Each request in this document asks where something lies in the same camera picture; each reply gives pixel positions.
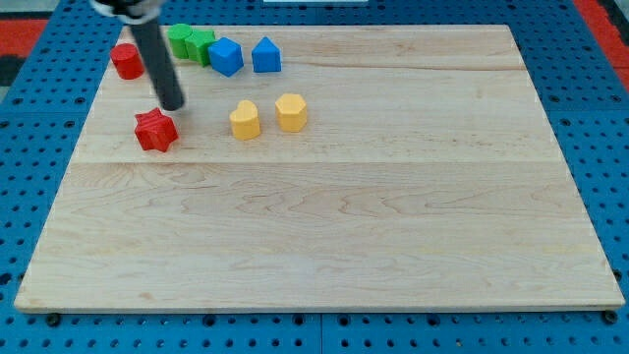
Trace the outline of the silver black rod mount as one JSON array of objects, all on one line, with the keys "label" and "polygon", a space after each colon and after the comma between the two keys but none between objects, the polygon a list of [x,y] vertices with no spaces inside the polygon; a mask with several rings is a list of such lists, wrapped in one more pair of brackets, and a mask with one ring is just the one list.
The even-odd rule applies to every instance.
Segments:
[{"label": "silver black rod mount", "polygon": [[89,0],[100,15],[117,18],[126,25],[142,25],[158,18],[162,0]]}]

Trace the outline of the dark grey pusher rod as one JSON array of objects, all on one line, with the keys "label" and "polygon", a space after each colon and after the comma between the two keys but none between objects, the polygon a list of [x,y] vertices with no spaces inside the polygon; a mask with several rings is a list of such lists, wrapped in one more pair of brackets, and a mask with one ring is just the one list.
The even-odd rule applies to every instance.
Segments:
[{"label": "dark grey pusher rod", "polygon": [[130,30],[161,108],[167,111],[182,108],[184,93],[158,20],[130,25]]}]

